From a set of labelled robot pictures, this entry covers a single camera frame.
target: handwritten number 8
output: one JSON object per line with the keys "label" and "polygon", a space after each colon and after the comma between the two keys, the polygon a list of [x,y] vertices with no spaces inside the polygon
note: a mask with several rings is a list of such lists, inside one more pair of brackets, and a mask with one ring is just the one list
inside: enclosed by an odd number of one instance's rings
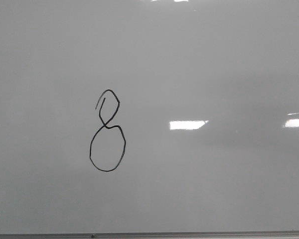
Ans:
{"label": "handwritten number 8", "polygon": [[[111,117],[108,121],[104,122],[104,120],[103,120],[103,118],[102,118],[102,116],[101,116],[101,110],[102,110],[102,108],[103,108],[103,105],[104,105],[104,102],[105,102],[105,99],[106,99],[106,98],[105,98],[105,97],[103,98],[102,103],[101,103],[101,107],[100,107],[100,109],[99,109],[99,118],[100,118],[100,120],[101,120],[103,126],[99,128],[99,130],[95,133],[95,135],[93,136],[93,138],[92,138],[92,140],[91,140],[91,144],[90,144],[90,160],[91,160],[92,164],[94,165],[94,167],[96,167],[98,170],[103,171],[103,172],[111,172],[111,171],[117,169],[117,167],[120,165],[120,163],[121,163],[121,161],[122,161],[122,159],[123,159],[123,156],[124,156],[124,154],[125,154],[125,148],[126,148],[126,140],[125,140],[125,136],[124,136],[123,130],[122,130],[122,128],[121,128],[119,125],[114,125],[114,126],[111,126],[111,127],[108,126],[108,123],[115,117],[116,113],[118,112],[118,110],[119,110],[119,108],[120,108],[120,101],[119,101],[119,98],[115,95],[115,93],[114,93],[112,90],[109,90],[109,89],[108,89],[108,90],[104,91],[104,92],[101,94],[101,96],[99,97],[99,100],[98,100],[98,102],[97,102],[97,104],[96,104],[95,109],[98,107],[98,105],[99,105],[99,103],[100,103],[100,101],[101,101],[103,95],[104,95],[106,92],[111,92],[111,93],[113,94],[113,96],[115,97],[115,99],[116,99],[116,101],[117,101],[117,103],[118,103],[118,106],[116,107],[116,110],[115,110],[114,114],[112,115],[112,117]],[[93,141],[94,141],[95,137],[98,135],[98,133],[99,133],[102,129],[104,129],[104,128],[106,128],[106,129],[118,128],[118,129],[120,130],[121,135],[122,135],[122,138],[123,138],[123,140],[124,140],[124,146],[123,146],[123,151],[122,151],[122,154],[121,154],[121,158],[120,158],[119,162],[115,165],[115,167],[112,168],[112,169],[109,169],[109,170],[101,169],[101,168],[99,168],[98,166],[96,166],[96,164],[93,162],[92,157],[91,157],[91,156],[92,156],[92,144],[93,144]]]}

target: black marker drawing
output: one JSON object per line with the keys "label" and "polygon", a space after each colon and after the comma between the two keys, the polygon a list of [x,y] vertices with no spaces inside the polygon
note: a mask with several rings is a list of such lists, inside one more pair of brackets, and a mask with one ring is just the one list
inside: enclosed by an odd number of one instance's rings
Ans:
{"label": "black marker drawing", "polygon": [[[120,165],[120,163],[121,163],[121,161],[122,161],[122,158],[123,158],[123,156],[124,156],[124,154],[125,154],[126,140],[125,140],[125,136],[124,136],[123,130],[122,130],[122,128],[121,128],[119,125],[114,125],[114,126],[108,127],[108,123],[115,117],[116,113],[118,112],[118,110],[119,110],[119,108],[120,108],[120,101],[119,101],[119,98],[115,95],[115,93],[114,93],[112,90],[109,90],[109,89],[108,89],[108,90],[106,90],[105,92],[103,92],[103,93],[101,94],[101,96],[99,97],[99,100],[98,100],[98,102],[97,102],[97,104],[96,104],[95,109],[98,107],[99,102],[101,101],[101,98],[103,97],[103,95],[104,95],[106,92],[111,92],[111,93],[113,94],[113,96],[115,97],[116,101],[118,102],[118,106],[116,107],[116,110],[115,110],[114,114],[112,115],[112,117],[111,117],[108,121],[104,122],[104,120],[103,120],[103,118],[102,118],[102,116],[101,116],[101,110],[102,110],[102,107],[103,107],[103,104],[104,104],[106,98],[105,98],[105,97],[103,98],[101,107],[100,107],[100,109],[99,109],[99,118],[100,118],[100,120],[101,120],[103,126],[99,128],[99,130],[95,133],[95,135],[93,136],[93,138],[92,138],[92,140],[91,140],[91,144],[90,144],[90,160],[91,160],[92,164],[94,165],[94,167],[96,167],[98,170],[103,171],[103,172],[111,172],[111,171],[115,170],[115,169]],[[123,151],[122,151],[121,158],[120,158],[119,162],[116,164],[116,166],[115,166],[114,168],[112,168],[112,169],[109,169],[109,170],[105,170],[105,169],[101,169],[101,168],[97,167],[97,166],[95,165],[95,163],[93,162],[92,158],[91,158],[93,141],[94,141],[95,137],[97,136],[97,134],[98,134],[103,128],[106,128],[106,129],[119,128],[119,130],[120,130],[120,132],[121,132],[121,135],[122,135],[122,138],[123,138],[123,140],[124,140],[124,146],[123,146]]]}

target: whiteboard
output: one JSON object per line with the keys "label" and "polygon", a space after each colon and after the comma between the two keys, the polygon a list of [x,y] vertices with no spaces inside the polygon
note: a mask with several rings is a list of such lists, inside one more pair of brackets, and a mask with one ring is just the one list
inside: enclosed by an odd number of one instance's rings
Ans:
{"label": "whiteboard", "polygon": [[299,0],[0,0],[0,234],[284,230]]}

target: white board surface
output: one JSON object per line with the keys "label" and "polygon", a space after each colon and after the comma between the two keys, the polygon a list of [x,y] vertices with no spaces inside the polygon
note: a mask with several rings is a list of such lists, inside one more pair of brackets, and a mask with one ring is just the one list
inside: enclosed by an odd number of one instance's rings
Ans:
{"label": "white board surface", "polygon": [[0,234],[285,230],[299,0],[0,0]]}

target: black ink line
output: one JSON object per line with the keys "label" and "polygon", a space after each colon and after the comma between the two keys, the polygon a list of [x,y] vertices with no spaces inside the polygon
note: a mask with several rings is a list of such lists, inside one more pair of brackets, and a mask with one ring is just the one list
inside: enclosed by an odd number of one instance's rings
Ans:
{"label": "black ink line", "polygon": [[[119,125],[114,125],[114,126],[108,127],[108,123],[115,117],[116,113],[118,112],[118,110],[119,110],[119,108],[120,108],[120,100],[119,100],[119,98],[116,96],[116,94],[115,94],[112,90],[108,89],[108,90],[104,91],[104,92],[101,94],[101,96],[99,97],[99,100],[98,100],[98,102],[97,102],[97,104],[96,104],[95,110],[96,110],[96,108],[98,107],[101,98],[103,97],[103,95],[104,95],[106,92],[111,92],[111,93],[113,94],[113,96],[115,97],[115,99],[116,99],[116,101],[117,101],[117,103],[118,103],[118,106],[116,107],[116,110],[115,110],[114,114],[112,115],[112,117],[111,117],[108,121],[104,122],[104,120],[103,120],[103,118],[102,118],[102,116],[101,116],[101,110],[102,110],[102,108],[103,108],[103,105],[104,105],[104,102],[105,102],[105,99],[106,99],[106,98],[105,98],[105,97],[103,98],[103,101],[102,101],[102,104],[101,104],[101,107],[100,107],[100,110],[99,110],[99,118],[100,118],[100,120],[101,120],[103,126],[99,128],[99,130],[95,133],[95,135],[93,136],[93,138],[92,138],[92,140],[91,140],[91,144],[90,144],[90,160],[91,160],[92,164],[94,165],[94,167],[96,167],[98,170],[103,171],[103,172],[111,172],[111,171],[117,169],[117,167],[120,165],[120,163],[121,163],[121,161],[122,161],[122,159],[123,159],[123,156],[124,156],[124,154],[125,154],[125,148],[126,148],[126,139],[125,139],[123,130],[122,130],[122,128],[121,128]],[[117,163],[117,165],[116,165],[114,168],[109,169],[109,170],[105,170],[105,169],[101,169],[101,168],[97,167],[96,164],[93,162],[93,160],[92,160],[92,158],[91,158],[91,156],[92,156],[92,144],[93,144],[93,141],[94,141],[95,137],[97,136],[97,134],[98,134],[103,128],[106,128],[106,129],[119,128],[119,130],[120,130],[120,132],[121,132],[121,135],[122,135],[122,138],[123,138],[123,140],[124,140],[124,146],[123,146],[123,151],[122,151],[121,158],[120,158],[119,162]]]}

